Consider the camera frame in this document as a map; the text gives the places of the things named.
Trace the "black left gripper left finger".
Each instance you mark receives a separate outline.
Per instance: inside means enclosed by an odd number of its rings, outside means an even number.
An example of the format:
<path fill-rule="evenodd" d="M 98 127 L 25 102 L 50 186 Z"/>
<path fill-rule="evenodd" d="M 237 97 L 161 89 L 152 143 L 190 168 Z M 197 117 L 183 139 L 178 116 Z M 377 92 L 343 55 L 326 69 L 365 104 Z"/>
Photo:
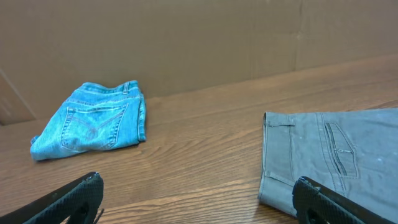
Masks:
<path fill-rule="evenodd" d="M 89 172 L 63 187 L 1 217 L 1 223 L 94 224 L 99 211 L 104 182 L 98 172 Z"/>

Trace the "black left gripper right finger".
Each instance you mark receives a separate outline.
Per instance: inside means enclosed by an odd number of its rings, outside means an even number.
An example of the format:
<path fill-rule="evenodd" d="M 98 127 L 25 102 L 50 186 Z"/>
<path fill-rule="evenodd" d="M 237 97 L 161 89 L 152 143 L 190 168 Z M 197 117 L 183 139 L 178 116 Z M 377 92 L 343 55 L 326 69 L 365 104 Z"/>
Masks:
<path fill-rule="evenodd" d="M 306 176 L 296 181 L 292 201 L 300 224 L 394 224 Z"/>

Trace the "grey shorts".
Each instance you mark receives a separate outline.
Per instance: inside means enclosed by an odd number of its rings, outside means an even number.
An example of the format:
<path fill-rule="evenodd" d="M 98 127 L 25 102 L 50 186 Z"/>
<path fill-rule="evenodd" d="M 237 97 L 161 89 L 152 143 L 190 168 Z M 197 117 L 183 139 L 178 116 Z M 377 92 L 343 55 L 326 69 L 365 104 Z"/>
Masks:
<path fill-rule="evenodd" d="M 259 201 L 295 215 L 302 176 L 396 222 L 397 110 L 267 112 Z"/>

